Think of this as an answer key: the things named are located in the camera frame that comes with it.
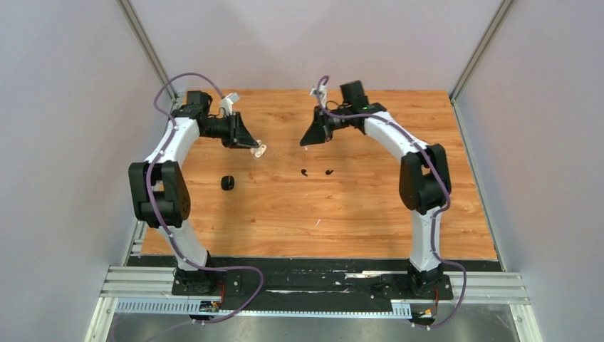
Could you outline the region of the cream earbud charging case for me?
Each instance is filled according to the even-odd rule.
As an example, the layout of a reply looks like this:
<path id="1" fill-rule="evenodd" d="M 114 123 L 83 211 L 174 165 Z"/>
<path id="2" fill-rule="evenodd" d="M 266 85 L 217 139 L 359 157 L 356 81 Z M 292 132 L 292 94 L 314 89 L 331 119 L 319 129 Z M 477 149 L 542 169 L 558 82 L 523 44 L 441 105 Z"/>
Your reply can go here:
<path id="1" fill-rule="evenodd" d="M 265 144 L 260 144 L 260 146 L 258 146 L 258 147 L 251 148 L 250 153 L 255 158 L 260 158 L 263 156 L 263 154 L 266 152 L 266 150 L 267 150 L 267 146 Z"/>

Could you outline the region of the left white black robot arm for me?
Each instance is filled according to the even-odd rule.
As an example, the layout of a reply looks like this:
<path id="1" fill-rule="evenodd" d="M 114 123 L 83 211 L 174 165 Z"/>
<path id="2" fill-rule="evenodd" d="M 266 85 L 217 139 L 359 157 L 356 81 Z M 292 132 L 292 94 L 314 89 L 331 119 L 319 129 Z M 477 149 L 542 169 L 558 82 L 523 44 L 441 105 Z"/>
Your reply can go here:
<path id="1" fill-rule="evenodd" d="M 213 98 L 200 90 L 187 92 L 184 103 L 168 115 L 166 131 L 154 151 L 128 168 L 135 216 L 157 229 L 176 259 L 174 294 L 179 291 L 212 293 L 218 285 L 212 257 L 201 245 L 189 220 L 192 209 L 181 167 L 198 138 L 213 138 L 229 149 L 250 150 L 255 156 L 266 146 L 252 137 L 241 114 L 233 109 L 239 95 L 230 93 L 210 112 Z"/>

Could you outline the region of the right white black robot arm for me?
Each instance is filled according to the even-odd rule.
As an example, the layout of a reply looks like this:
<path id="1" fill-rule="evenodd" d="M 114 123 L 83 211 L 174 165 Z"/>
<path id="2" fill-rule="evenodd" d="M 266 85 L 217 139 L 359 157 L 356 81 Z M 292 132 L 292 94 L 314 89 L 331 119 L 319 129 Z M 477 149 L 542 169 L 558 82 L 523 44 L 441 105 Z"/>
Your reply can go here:
<path id="1" fill-rule="evenodd" d="M 353 127 L 380 143 L 399 162 L 398 192 L 410 211 L 412 225 L 407 288 L 413 296 L 425 297 L 443 276 L 439 233 L 452 190 L 446 151 L 440 144 L 416 138 L 385 106 L 370 102 L 360 81 L 341 85 L 342 103 L 328 109 L 327 82 L 324 76 L 310 90 L 317 104 L 300 145 L 329 142 L 336 130 Z"/>

